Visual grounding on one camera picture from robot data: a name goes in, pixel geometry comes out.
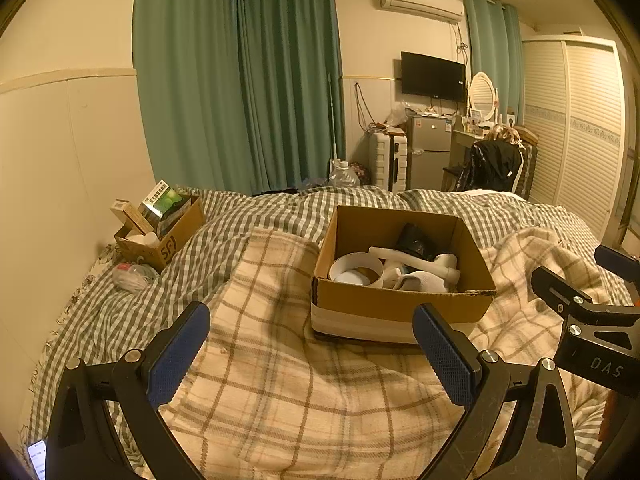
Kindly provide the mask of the green checkered bed sheet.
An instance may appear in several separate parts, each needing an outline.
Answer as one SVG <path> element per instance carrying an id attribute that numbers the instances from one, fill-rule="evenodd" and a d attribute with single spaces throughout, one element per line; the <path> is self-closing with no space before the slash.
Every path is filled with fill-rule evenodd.
<path id="1" fill-rule="evenodd" d="M 527 203 L 506 193 L 445 193 L 429 190 L 411 190 L 394 194 L 373 186 L 366 188 L 315 188 L 296 194 L 268 194 L 250 197 L 239 193 L 201 192 L 205 222 L 221 222 L 231 226 L 239 221 L 242 226 L 274 226 L 307 233 L 329 227 L 334 209 L 340 205 L 381 209 L 413 210 L 433 214 L 451 214 L 470 222 L 488 233 L 517 226 L 560 227 L 577 233 L 586 226 L 581 218 L 559 206 Z M 124 291 L 117 288 L 112 271 L 119 263 L 114 249 L 104 250 L 85 281 L 70 298 L 58 318 L 56 329 L 49 336 L 38 365 L 32 374 L 29 395 L 21 418 L 18 434 L 21 446 L 43 439 L 49 429 L 55 391 L 66 362 L 78 356 L 87 363 L 111 362 L 117 358 L 104 356 L 107 339 L 113 335 L 112 323 L 118 318 L 114 300 Z"/>

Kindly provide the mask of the black wall television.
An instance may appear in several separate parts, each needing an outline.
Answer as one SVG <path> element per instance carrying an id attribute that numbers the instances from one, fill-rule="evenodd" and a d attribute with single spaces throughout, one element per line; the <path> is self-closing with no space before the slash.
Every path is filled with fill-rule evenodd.
<path id="1" fill-rule="evenodd" d="M 461 103 L 466 98 L 465 65 L 402 51 L 400 88 L 403 94 Z"/>

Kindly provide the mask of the oval white vanity mirror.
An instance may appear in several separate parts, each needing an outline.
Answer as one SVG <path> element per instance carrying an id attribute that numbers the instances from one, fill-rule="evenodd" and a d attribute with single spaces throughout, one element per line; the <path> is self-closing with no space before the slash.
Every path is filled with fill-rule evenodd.
<path id="1" fill-rule="evenodd" d="M 472 117 L 480 118 L 482 122 L 495 122 L 498 119 L 498 89 L 486 73 L 478 72 L 473 76 L 468 98 Z"/>

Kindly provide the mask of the large clear water bottle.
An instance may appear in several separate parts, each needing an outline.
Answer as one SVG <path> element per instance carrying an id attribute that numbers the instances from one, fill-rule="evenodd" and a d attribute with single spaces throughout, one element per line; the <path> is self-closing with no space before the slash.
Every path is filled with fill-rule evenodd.
<path id="1" fill-rule="evenodd" d="M 360 185 L 360 180 L 347 160 L 332 159 L 330 161 L 329 184 L 334 188 L 356 188 Z"/>

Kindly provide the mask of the right green curtain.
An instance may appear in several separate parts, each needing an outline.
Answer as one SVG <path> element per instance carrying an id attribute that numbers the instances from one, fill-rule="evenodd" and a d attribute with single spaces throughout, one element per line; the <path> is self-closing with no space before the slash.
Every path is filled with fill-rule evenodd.
<path id="1" fill-rule="evenodd" d="M 500 0 L 463 0 L 472 74 L 485 73 L 498 90 L 499 112 L 516 120 L 524 112 L 524 56 L 520 16 Z"/>

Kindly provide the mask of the white suitcase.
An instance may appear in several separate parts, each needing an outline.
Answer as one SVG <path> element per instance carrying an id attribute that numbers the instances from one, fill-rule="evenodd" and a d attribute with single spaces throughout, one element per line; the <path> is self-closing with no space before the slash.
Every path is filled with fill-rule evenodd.
<path id="1" fill-rule="evenodd" d="M 403 134 L 376 132 L 369 136 L 371 183 L 390 192 L 405 191 L 408 142 Z"/>

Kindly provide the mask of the large green curtain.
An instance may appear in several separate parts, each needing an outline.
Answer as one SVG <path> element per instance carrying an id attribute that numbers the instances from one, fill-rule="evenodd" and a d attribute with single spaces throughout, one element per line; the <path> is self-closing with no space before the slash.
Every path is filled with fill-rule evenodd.
<path id="1" fill-rule="evenodd" d="M 345 154 L 335 0 L 134 0 L 132 62 L 155 177 L 255 194 Z"/>

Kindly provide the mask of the smartphone on bed edge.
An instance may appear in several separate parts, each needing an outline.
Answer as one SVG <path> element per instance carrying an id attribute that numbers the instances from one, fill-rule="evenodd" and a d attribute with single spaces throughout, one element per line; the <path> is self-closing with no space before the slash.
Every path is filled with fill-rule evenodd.
<path id="1" fill-rule="evenodd" d="M 38 440 L 27 447 L 27 454 L 32 469 L 38 480 L 46 478 L 47 443 L 45 440 Z"/>

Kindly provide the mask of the beige plaid blanket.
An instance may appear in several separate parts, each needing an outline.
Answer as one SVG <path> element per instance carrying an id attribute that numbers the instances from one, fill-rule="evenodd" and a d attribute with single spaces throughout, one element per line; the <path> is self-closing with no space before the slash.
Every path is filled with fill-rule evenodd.
<path id="1" fill-rule="evenodd" d="M 552 356 L 561 322 L 526 284 L 537 264 L 595 300 L 631 303 L 623 281 L 596 267 L 585 226 L 465 223 L 497 289 L 472 329 L 478 346 L 523 364 Z M 311 273 L 326 225 L 316 231 L 208 222 L 152 286 L 114 300 L 110 358 L 145 346 L 190 300 L 209 305 L 204 348 L 160 409 L 206 479 L 416 478 L 461 415 L 415 346 L 314 333 Z"/>

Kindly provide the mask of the white louvered wardrobe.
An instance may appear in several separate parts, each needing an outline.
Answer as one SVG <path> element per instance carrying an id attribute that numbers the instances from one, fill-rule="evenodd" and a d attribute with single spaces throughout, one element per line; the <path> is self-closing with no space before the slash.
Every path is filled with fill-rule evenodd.
<path id="1" fill-rule="evenodd" d="M 523 41 L 524 126 L 538 136 L 530 199 L 577 214 L 597 238 L 612 219 L 626 148 L 626 100 L 614 41 Z"/>

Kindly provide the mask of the open brown cardboard box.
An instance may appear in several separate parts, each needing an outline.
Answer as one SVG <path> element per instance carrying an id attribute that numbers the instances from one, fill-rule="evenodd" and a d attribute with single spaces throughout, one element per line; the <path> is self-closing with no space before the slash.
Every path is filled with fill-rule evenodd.
<path id="1" fill-rule="evenodd" d="M 311 327 L 359 340 L 413 344 L 419 304 L 469 333 L 496 294 L 464 221 L 448 214 L 338 206 L 311 287 Z"/>

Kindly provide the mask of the crumpled plastic bag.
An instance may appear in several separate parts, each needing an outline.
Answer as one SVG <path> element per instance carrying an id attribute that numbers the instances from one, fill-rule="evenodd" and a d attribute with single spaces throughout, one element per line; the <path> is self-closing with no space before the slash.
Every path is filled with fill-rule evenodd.
<path id="1" fill-rule="evenodd" d="M 142 292 L 160 276 L 152 266 L 137 263 L 119 263 L 112 271 L 116 286 L 126 292 Z"/>

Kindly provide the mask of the small SF cardboard box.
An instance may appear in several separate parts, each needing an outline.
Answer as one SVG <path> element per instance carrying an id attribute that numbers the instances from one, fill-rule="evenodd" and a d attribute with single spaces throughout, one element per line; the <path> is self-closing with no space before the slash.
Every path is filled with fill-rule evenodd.
<path id="1" fill-rule="evenodd" d="M 114 240 L 127 262 L 152 266 L 162 272 L 172 259 L 186 247 L 198 229 L 204 226 L 202 200 L 190 198 L 189 207 L 165 233 L 140 235 L 122 226 L 114 235 Z"/>

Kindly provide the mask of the white air conditioner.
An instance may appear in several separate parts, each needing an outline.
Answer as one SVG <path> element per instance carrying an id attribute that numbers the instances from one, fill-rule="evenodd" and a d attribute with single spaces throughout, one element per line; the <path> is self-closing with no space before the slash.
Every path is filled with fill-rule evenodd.
<path id="1" fill-rule="evenodd" d="M 464 18 L 459 0 L 380 0 L 384 9 L 425 15 L 448 23 L 460 23 Z"/>

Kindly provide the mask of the white sock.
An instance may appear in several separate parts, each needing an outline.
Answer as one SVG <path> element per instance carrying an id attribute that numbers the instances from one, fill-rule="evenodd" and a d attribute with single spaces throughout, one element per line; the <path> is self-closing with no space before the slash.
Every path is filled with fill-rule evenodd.
<path id="1" fill-rule="evenodd" d="M 396 249 L 370 247 L 369 254 L 382 262 L 382 287 L 410 292 L 451 292 L 460 280 L 457 257 L 443 254 L 434 261 L 414 258 Z"/>

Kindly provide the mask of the chair with black jacket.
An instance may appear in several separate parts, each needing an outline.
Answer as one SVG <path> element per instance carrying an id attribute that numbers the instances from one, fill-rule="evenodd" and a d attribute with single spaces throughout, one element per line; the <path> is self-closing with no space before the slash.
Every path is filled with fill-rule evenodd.
<path id="1" fill-rule="evenodd" d="M 487 190 L 514 193 L 523 168 L 523 153 L 505 140 L 475 141 L 462 165 L 446 167 L 446 191 Z"/>

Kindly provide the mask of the green white product box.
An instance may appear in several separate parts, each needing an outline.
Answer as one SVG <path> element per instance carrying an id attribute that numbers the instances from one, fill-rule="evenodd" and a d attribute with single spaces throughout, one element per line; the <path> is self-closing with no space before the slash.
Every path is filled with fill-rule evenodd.
<path id="1" fill-rule="evenodd" d="M 163 238 L 186 213 L 191 203 L 191 196 L 179 193 L 166 181 L 160 180 L 142 200 L 139 210 L 156 235 Z"/>

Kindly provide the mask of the silver mini fridge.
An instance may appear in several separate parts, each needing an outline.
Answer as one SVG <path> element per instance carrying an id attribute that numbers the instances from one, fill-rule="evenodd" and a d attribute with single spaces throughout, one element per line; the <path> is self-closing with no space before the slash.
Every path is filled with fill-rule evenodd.
<path id="1" fill-rule="evenodd" d="M 408 188 L 439 190 L 450 159 L 451 132 L 446 120 L 413 115 L 407 126 Z"/>

